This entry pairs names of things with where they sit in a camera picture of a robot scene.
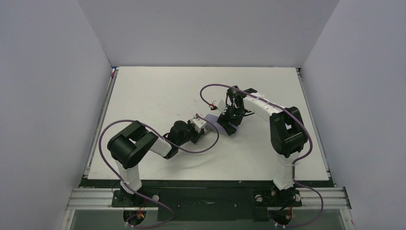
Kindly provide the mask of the lavender umbrella case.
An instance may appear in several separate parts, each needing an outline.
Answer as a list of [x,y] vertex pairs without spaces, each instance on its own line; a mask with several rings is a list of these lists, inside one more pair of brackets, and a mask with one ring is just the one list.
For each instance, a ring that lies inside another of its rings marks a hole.
[[218,116],[213,115],[213,114],[207,114],[205,117],[205,120],[209,121],[206,126],[205,130],[210,130],[215,132],[216,130],[219,132],[221,135],[225,136],[235,136],[238,133],[238,127],[235,125],[229,123],[227,125],[221,125],[218,123]]

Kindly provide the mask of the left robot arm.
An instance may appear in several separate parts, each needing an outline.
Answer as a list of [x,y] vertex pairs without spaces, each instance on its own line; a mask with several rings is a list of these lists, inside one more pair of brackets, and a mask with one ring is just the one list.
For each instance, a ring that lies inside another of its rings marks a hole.
[[142,197],[137,192],[142,187],[138,164],[148,152],[153,152],[164,159],[173,158],[185,143],[196,143],[205,134],[203,126],[189,120],[176,121],[170,132],[162,138],[139,121],[133,121],[118,134],[113,136],[107,149],[118,166],[118,173],[123,179],[117,200],[131,206],[138,206]]

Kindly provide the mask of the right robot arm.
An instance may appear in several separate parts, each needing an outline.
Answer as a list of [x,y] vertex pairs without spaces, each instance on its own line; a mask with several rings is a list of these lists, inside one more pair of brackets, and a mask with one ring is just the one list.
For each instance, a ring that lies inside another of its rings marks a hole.
[[227,90],[226,100],[231,104],[221,101],[214,106],[221,112],[216,122],[228,136],[237,132],[246,112],[252,112],[270,125],[271,145],[277,155],[271,202],[281,207],[299,202],[293,181],[294,160],[308,141],[308,136],[301,127],[303,121],[300,111],[296,107],[281,108],[271,105],[269,100],[262,98],[252,88],[239,91],[234,86]]

